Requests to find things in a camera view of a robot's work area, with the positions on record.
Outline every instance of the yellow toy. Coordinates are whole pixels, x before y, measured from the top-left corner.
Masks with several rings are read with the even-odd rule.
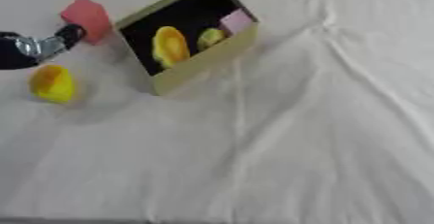
[[[76,93],[73,77],[59,65],[39,69],[30,79],[29,86],[36,96],[58,104],[69,102]]]
[[[153,56],[165,68],[190,58],[185,37],[176,28],[164,26],[158,29],[153,39]]]
[[[198,39],[198,48],[199,50],[205,50],[223,40],[225,40],[225,32],[217,28],[208,28],[201,33]]]

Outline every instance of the table surface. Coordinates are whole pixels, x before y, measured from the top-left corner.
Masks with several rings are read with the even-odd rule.
[[[72,1],[0,0],[0,30],[46,37]],[[156,0],[94,1],[116,21]],[[256,46],[165,98],[114,38],[52,61],[70,106],[0,72],[0,214],[431,223],[434,1],[242,2]]]

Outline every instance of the cardboard box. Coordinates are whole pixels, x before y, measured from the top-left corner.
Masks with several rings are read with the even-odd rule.
[[[199,35],[209,27],[219,27],[221,18],[241,9],[252,24],[223,42],[199,52]],[[154,92],[163,95],[217,63],[237,57],[252,46],[258,20],[239,0],[161,0],[116,23],[115,27],[148,75]],[[161,26],[174,26],[186,37],[192,57],[164,69],[152,57],[152,39]]]

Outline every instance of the robotic arm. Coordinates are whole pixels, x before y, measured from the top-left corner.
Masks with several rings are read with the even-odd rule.
[[[0,32],[0,70],[38,66],[55,55],[70,50],[86,36],[77,24],[67,24],[44,40],[23,37],[14,32]]]

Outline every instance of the pink foam block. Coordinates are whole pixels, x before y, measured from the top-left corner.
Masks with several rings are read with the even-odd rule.
[[[92,45],[96,45],[111,30],[106,10],[91,0],[76,0],[60,15],[65,21],[82,26],[87,31],[84,40]]]
[[[220,20],[221,28],[231,35],[239,33],[252,23],[253,19],[242,10],[236,10]]]

